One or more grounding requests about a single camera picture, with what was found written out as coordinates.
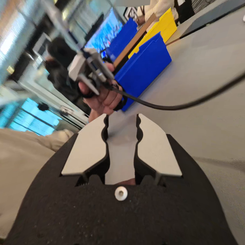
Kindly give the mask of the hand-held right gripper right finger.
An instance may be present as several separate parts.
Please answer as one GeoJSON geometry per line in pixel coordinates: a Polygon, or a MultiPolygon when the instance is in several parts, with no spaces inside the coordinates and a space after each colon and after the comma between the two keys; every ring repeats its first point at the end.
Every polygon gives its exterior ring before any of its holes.
{"type": "Polygon", "coordinates": [[[148,175],[157,185],[164,177],[181,178],[182,171],[165,131],[141,113],[137,114],[136,128],[133,161],[136,182],[140,183],[148,175]]]}

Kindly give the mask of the person's left hand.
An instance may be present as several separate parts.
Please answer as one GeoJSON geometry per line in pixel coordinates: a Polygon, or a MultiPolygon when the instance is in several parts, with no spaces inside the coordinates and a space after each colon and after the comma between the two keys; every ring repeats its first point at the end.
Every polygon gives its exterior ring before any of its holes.
{"type": "MultiPolygon", "coordinates": [[[[114,71],[113,64],[108,62],[105,62],[104,64],[111,72],[114,71]]],[[[79,81],[78,86],[83,95],[88,95],[91,93],[90,88],[82,81],[79,81]]],[[[103,85],[100,86],[99,95],[94,95],[91,98],[83,99],[83,101],[91,108],[91,112],[97,112],[100,115],[104,113],[111,115],[121,100],[121,94],[108,90],[103,85]]]]}

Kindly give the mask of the person's left forearm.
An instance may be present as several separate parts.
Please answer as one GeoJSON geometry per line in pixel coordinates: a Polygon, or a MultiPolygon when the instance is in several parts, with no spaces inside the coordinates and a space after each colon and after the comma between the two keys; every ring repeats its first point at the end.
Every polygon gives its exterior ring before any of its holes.
{"type": "Polygon", "coordinates": [[[103,114],[103,112],[98,112],[96,110],[91,110],[89,118],[88,118],[88,123],[92,122],[93,120],[97,119],[103,114]]]}

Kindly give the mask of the black desk panel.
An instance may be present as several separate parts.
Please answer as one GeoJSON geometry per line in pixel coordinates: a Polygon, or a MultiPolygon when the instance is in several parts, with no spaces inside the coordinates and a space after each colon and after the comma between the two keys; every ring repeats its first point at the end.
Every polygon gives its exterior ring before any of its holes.
{"type": "Polygon", "coordinates": [[[208,10],[197,19],[195,19],[192,24],[185,30],[185,32],[180,36],[180,39],[204,28],[208,24],[212,24],[218,21],[219,19],[239,10],[240,8],[243,8],[244,6],[244,0],[222,1],[216,7],[213,7],[212,9],[208,10]]]}

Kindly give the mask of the large monitor screen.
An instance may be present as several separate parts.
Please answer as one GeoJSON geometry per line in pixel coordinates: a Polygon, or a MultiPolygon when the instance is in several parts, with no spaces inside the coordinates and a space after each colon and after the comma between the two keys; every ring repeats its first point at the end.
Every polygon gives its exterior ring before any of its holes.
{"type": "Polygon", "coordinates": [[[86,42],[84,48],[95,48],[98,53],[101,53],[102,57],[105,57],[105,49],[111,45],[124,24],[125,22],[116,9],[114,7],[110,8],[98,29],[86,42]]]}

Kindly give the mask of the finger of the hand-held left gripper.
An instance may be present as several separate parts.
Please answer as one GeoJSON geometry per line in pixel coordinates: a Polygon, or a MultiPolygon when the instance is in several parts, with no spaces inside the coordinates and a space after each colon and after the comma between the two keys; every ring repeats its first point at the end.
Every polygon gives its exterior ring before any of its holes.
{"type": "Polygon", "coordinates": [[[78,74],[77,81],[84,83],[95,95],[98,96],[100,94],[100,84],[96,80],[94,81],[84,74],[78,74]]]}
{"type": "Polygon", "coordinates": [[[99,80],[114,80],[113,73],[105,65],[100,53],[95,48],[84,48],[87,65],[99,80]]]}

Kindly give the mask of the yellow plastic bin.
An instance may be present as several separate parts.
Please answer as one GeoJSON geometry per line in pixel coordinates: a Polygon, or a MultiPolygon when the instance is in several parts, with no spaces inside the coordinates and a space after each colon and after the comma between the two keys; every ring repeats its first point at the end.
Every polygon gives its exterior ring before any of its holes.
{"type": "Polygon", "coordinates": [[[170,37],[177,31],[177,26],[174,20],[173,13],[169,8],[156,22],[151,29],[147,32],[147,34],[142,38],[142,40],[137,44],[137,46],[132,50],[132,52],[128,55],[130,59],[134,53],[139,51],[139,47],[151,39],[156,34],[160,33],[161,37],[166,44],[166,42],[170,39],[170,37]]]}

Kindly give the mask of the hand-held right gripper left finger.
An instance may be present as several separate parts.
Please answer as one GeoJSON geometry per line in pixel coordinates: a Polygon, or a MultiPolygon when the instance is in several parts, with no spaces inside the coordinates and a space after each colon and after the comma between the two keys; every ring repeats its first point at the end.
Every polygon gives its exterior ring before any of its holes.
{"type": "Polygon", "coordinates": [[[98,175],[105,184],[110,167],[108,127],[109,116],[103,114],[79,131],[62,176],[80,176],[81,183],[88,183],[90,176],[98,175]]]}

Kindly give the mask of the blue plastic bin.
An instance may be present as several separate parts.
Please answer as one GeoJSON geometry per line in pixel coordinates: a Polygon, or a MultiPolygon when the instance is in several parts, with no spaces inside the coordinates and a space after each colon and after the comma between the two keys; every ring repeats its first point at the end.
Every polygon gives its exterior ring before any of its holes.
{"type": "Polygon", "coordinates": [[[171,62],[161,33],[158,32],[129,58],[115,75],[115,80],[127,94],[139,97],[171,62]]]}
{"type": "Polygon", "coordinates": [[[106,56],[114,62],[121,54],[128,43],[133,39],[137,33],[137,23],[132,19],[125,23],[117,36],[111,42],[110,46],[106,48],[106,56]]]}

